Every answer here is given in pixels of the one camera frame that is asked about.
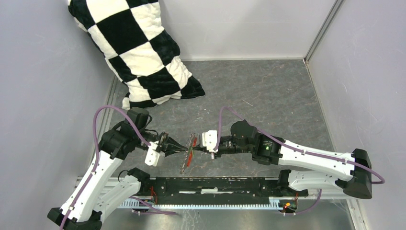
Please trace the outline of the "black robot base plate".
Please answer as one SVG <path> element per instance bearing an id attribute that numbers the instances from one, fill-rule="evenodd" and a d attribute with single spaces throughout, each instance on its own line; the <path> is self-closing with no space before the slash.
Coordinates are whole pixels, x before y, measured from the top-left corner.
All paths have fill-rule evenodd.
<path id="1" fill-rule="evenodd" d="M 153 196 L 159 205 L 256 205 L 270 197 L 306 197 L 267 177 L 156 177 L 141 183 L 138 196 Z"/>

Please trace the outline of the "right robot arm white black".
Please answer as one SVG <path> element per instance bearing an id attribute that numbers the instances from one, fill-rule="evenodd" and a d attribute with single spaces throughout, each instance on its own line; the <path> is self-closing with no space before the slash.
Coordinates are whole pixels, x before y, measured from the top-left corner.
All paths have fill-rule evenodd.
<path id="1" fill-rule="evenodd" d="M 221 137 L 216 130 L 199 135 L 199 147 L 216 159 L 223 154 L 250 153 L 262 165 L 304 168 L 304 171 L 282 170 L 277 191 L 288 196 L 293 191 L 338 189 L 359 198 L 372 198 L 372 164 L 367 151 L 332 152 L 295 144 L 265 135 L 246 120 L 235 122 L 230 135 Z"/>

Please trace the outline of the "metal key holder red handle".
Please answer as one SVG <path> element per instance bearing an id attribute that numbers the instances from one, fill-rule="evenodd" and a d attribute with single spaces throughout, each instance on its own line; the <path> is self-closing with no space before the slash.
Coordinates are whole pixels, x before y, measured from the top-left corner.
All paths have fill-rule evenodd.
<path id="1" fill-rule="evenodd" d="M 186 155 L 184 158 L 183 163 L 181 164 L 181 168 L 180 168 L 180 174 L 184 174 L 186 168 L 189 167 L 191 160 L 193 158 L 193 148 L 196 146 L 197 144 L 197 140 L 198 140 L 198 135 L 196 133 L 192 133 L 187 141 L 187 145 L 186 145 Z"/>

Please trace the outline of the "black white checkered pillow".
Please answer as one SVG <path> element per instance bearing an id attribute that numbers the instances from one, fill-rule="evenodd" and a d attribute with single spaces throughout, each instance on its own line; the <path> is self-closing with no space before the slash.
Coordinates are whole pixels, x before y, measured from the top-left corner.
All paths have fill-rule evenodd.
<path id="1" fill-rule="evenodd" d="M 163 27 L 157 0 L 70 0 L 68 11 L 128 88 L 123 109 L 205 95 Z"/>

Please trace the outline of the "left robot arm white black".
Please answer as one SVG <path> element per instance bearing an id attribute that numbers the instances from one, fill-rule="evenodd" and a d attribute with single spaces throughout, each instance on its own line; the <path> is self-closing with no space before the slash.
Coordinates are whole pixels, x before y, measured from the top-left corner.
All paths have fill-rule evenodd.
<path id="1" fill-rule="evenodd" d="M 152 121 L 148 110 L 132 108 L 127 112 L 110 106 L 124 116 L 124 120 L 105 132 L 101 139 L 93 132 L 95 155 L 79 185 L 61 206 L 50 209 L 47 218 L 61 230 L 99 230 L 105 219 L 125 200 L 135 195 L 145 195 L 150 190 L 147 175 L 139 169 L 132 169 L 127 176 L 105 195 L 101 192 L 114 171 L 136 148 L 147 150 L 145 164 L 157 167 L 169 153 L 184 150 L 183 146 L 169 142 L 167 138 L 148 132 Z"/>

